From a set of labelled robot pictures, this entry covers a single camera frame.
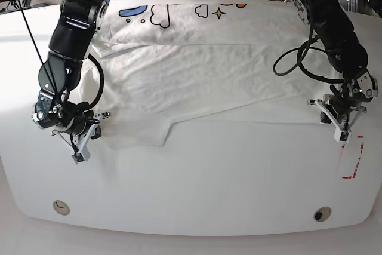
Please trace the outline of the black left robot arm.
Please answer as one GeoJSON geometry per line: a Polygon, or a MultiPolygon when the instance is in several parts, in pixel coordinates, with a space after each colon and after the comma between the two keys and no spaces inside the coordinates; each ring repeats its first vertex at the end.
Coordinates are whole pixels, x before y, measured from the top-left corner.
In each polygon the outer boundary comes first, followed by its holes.
{"type": "Polygon", "coordinates": [[[291,1],[310,28],[309,39],[298,52],[298,67],[309,78],[330,84],[333,95],[328,110],[337,120],[348,119],[352,111],[378,94],[377,80],[368,71],[368,53],[338,0],[291,1]],[[329,63],[342,75],[340,79],[318,76],[304,67],[303,59],[316,41],[321,41],[329,63]]]}

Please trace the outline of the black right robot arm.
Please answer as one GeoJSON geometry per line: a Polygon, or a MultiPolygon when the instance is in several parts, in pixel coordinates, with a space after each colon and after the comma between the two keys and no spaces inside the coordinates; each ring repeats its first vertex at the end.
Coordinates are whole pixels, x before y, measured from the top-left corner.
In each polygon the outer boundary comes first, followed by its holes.
{"type": "Polygon", "coordinates": [[[81,79],[83,61],[100,30],[110,0],[61,0],[60,17],[51,36],[48,57],[38,74],[40,92],[35,121],[71,137],[86,134],[94,123],[95,103],[74,104],[69,94],[81,79]]]}

